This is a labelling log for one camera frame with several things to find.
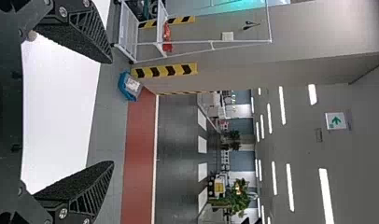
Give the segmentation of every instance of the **arrow sign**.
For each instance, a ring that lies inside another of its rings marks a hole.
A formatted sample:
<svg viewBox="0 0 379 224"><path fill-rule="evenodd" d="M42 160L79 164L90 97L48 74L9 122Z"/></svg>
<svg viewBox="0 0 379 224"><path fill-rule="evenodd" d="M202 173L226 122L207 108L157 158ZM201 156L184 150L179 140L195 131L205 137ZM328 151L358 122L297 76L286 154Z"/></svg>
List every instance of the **arrow sign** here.
<svg viewBox="0 0 379 224"><path fill-rule="evenodd" d="M338 119L338 117L335 117L333 120L332 120L332 123L335 123L335 125L338 125L339 123L342 123L342 121L340 119Z"/></svg>
<svg viewBox="0 0 379 224"><path fill-rule="evenodd" d="M326 113L327 130L347 129L344 112Z"/></svg>

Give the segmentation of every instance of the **warning stripe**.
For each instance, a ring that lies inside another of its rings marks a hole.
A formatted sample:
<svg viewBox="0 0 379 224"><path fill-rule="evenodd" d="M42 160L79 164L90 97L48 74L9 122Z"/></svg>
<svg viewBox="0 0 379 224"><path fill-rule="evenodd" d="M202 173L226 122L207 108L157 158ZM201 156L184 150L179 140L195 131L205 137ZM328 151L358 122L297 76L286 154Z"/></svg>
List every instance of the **warning stripe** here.
<svg viewBox="0 0 379 224"><path fill-rule="evenodd" d="M174 91L174 92L160 92L158 95L188 95L188 94L198 94L198 93L210 93L213 91Z"/></svg>
<svg viewBox="0 0 379 224"><path fill-rule="evenodd" d="M136 78L151 77L177 77L191 76L198 74L197 63L180 63L171 65L161 65L152 67L133 68L131 75Z"/></svg>
<svg viewBox="0 0 379 224"><path fill-rule="evenodd" d="M194 16L175 17L167 20L169 25L187 24L196 22ZM157 20L145 21L139 24L139 29L155 28L157 27Z"/></svg>

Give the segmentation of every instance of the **potted plant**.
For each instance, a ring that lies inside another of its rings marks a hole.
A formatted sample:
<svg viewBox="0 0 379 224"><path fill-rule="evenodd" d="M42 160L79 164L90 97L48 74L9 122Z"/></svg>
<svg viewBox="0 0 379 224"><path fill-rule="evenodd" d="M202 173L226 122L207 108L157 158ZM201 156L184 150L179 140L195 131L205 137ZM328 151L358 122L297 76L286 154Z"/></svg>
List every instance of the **potted plant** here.
<svg viewBox="0 0 379 224"><path fill-rule="evenodd" d="M241 146L242 145L240 144L240 142L232 142L232 143L230 143L230 148L232 149L232 151L239 151L239 148Z"/></svg>
<svg viewBox="0 0 379 224"><path fill-rule="evenodd" d="M210 199L209 203L214 208L229 208L230 215L243 217L245 209L250 205L250 198L247 195L247 184L244 179L236 179L233 187L227 189L225 198Z"/></svg>

